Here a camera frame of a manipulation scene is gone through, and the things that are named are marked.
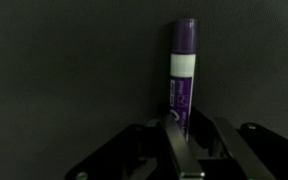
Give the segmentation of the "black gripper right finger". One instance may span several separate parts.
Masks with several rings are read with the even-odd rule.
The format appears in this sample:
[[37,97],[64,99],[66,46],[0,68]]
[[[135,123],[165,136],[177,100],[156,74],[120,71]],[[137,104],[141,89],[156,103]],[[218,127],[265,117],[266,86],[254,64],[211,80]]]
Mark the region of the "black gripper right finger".
[[192,108],[189,130],[208,154],[198,159],[205,170],[205,180],[276,180],[227,119],[210,119]]

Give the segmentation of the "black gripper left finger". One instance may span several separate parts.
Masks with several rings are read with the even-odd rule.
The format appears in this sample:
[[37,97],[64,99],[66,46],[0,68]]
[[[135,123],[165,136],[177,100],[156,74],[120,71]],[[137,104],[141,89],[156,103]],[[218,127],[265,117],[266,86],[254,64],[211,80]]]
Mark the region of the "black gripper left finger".
[[173,117],[163,116],[160,124],[177,180],[204,180],[205,171],[192,153]]

